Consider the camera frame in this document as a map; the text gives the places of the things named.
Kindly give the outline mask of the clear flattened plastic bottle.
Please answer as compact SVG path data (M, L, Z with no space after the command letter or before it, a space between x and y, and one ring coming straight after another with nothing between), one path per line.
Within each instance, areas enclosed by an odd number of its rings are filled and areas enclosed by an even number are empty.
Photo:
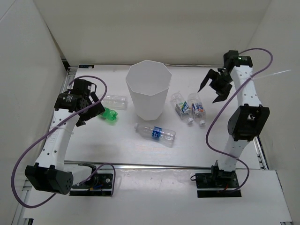
M126 110L128 99L126 96L106 95L101 101L104 107L114 110Z

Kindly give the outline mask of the clear bottle orange blue label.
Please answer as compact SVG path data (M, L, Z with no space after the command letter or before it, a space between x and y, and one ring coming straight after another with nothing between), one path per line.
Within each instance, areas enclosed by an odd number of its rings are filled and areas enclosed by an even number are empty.
M187 103L190 106L194 121L201 127L206 124L206 111L198 93L191 93L187 98Z

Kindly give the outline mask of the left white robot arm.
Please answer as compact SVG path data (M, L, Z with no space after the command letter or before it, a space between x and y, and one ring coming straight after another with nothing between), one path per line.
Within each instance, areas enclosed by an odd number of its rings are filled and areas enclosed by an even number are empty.
M66 195L74 183L72 172L64 168L64 160L74 127L105 111L95 91L96 84L74 79L72 88L58 95L54 105L51 134L34 165L28 165L25 176L39 191Z

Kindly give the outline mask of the clear bottle green blue label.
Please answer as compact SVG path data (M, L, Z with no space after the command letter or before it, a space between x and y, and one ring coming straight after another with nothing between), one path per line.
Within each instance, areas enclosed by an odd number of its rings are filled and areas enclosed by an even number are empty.
M194 119L191 114L191 109L183 96L179 92L176 92L172 94L170 102L174 106L180 119L186 124L191 125Z

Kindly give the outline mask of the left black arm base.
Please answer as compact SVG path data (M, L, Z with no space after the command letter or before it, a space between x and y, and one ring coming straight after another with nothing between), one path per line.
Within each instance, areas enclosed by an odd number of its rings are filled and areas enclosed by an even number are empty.
M83 169L90 169L90 176L80 181L78 184L74 184L69 192L70 196L89 196L89 197L112 197L114 194L116 170L113 164L103 163L99 166L93 164L78 164ZM111 167L112 172L99 172L105 166Z

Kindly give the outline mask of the crushed green plastic bottle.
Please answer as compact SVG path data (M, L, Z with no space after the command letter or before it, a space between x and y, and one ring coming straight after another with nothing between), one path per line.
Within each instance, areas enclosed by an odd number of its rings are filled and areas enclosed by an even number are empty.
M118 113L113 110L105 107L105 111L99 114L99 118L107 120L109 122L115 122L117 120Z

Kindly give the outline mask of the white octagonal plastic bin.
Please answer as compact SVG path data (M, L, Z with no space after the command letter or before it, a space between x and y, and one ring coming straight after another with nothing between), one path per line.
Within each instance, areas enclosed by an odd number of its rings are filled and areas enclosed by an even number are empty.
M164 63L144 60L131 65L126 76L135 113L156 120L163 112L172 73Z

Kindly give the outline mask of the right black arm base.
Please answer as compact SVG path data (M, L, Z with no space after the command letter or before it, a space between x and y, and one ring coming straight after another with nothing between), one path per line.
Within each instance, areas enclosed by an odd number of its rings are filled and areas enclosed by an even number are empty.
M236 172L220 170L218 162L211 167L210 172L196 173L190 180L196 182L198 198L242 197L239 189L234 191L239 187Z

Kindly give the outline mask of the aluminium frame rail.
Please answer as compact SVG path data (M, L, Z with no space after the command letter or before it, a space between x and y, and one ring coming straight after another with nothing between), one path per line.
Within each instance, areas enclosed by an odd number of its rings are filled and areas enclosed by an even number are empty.
M100 165L100 164L103 164L103 162L65 160L65 164ZM127 163L111 163L111 164L113 164L116 169L194 169L194 170L211 170L210 167L201 167L201 166L151 165L151 164L127 164Z

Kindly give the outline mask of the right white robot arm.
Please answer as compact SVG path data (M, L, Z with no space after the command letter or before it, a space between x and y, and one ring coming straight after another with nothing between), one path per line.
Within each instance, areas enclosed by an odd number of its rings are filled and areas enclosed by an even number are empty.
M253 63L249 56L241 56L236 50L223 55L224 65L217 71L210 69L200 84L208 84L215 90L214 102L229 102L237 98L238 107L228 121L228 142L221 157L216 161L217 172L210 177L212 185L222 187L236 169L244 148L261 133L270 110L259 100L253 81Z

